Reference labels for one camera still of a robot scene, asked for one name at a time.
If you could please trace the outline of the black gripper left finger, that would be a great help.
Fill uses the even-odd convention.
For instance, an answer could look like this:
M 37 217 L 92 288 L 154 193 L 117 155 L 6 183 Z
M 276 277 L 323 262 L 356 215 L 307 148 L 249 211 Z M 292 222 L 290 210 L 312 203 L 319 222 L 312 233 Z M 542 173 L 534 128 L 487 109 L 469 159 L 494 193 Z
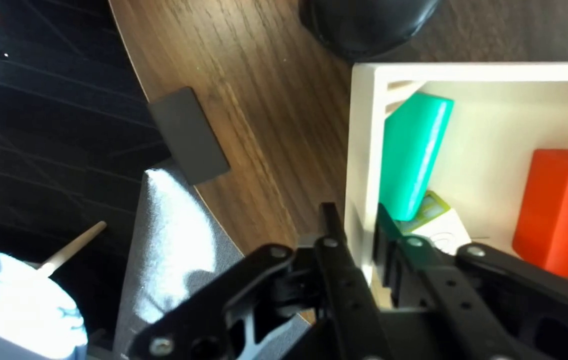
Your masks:
M 322 318 L 329 321 L 337 360 L 390 360 L 377 307 L 349 255 L 331 202 L 319 206 L 319 238 L 313 248 L 323 285 Z

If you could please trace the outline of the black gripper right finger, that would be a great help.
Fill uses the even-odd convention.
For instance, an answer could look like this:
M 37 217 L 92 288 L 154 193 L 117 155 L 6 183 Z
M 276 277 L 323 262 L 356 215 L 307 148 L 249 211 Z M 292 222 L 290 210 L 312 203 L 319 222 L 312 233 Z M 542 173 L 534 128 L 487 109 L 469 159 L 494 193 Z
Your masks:
M 392 290 L 390 335 L 400 360 L 489 360 L 497 324 L 455 267 L 425 238 L 404 236 L 377 208 L 376 246 L 382 282 Z

